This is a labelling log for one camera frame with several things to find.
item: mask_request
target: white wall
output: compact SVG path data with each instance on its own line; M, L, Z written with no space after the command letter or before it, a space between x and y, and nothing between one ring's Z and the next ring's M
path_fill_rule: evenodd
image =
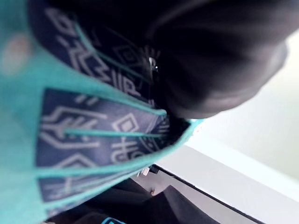
M266 223L299 223L299 203L188 146L157 164L204 192ZM203 209L217 219L225 213ZM232 216L224 217L223 223Z
M202 132L299 179L299 33L285 67L249 102L207 119Z

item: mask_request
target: navy patterned fabric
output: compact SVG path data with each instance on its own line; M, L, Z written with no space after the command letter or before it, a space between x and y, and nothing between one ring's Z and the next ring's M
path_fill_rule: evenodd
M157 108L147 58L130 41L98 21L94 23L88 16L65 12L46 0L28 1L28 21L36 39L61 62L79 74L106 83ZM85 45L82 35L86 35L95 51ZM104 98L46 89L36 142L36 166L95 168L121 164L157 152L173 143L187 128L186 122L176 119L172 127L178 132L173 132L170 119L173 118ZM140 133L140 136L107 137L91 134L92 131ZM44 177L37 181L42 200L50 203L105 187L139 169L98 175ZM52 207L46 212L53 216L87 199Z

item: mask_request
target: teal drawstring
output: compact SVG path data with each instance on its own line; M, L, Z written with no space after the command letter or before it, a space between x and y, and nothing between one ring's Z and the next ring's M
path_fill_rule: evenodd
M140 132L113 132L113 131L100 131L100 130L84 130L84 129L66 129L66 134L72 135L87 135L95 137L152 137L161 138L163 134L148 134Z

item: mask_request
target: dark clothing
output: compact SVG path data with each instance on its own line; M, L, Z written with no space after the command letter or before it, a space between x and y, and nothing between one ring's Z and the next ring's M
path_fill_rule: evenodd
M207 118L258 93L299 27L296 0L71 0L136 44L161 51L160 89L182 118Z
M110 217L115 224L118 222L113 218L126 224L219 224L174 187L169 186L152 197L131 179L50 221L56 224L100 224Z

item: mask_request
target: teal fabric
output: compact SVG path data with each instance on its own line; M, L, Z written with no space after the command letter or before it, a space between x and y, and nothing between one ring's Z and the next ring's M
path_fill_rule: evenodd
M28 26L26 2L4 0L0 3L0 220L3 224L36 224L49 217L49 210L65 210L86 201L181 146L202 122L191 122L175 145L126 163L95 168L37 168L36 139L46 88L80 92L117 102L120 107L129 105L156 115L164 115L166 111L152 109L105 83L79 74L56 59L32 35ZM11 41L17 38L28 44L29 51L25 49L28 59L15 72L7 74L6 66L9 65L3 64L7 62L4 58L7 57L7 48ZM8 62L15 66L14 60ZM109 135L108 132L91 134ZM115 172L124 174L100 187L48 203L42 200L37 181L41 177ZM103 180L91 182L90 185L96 186L100 181Z

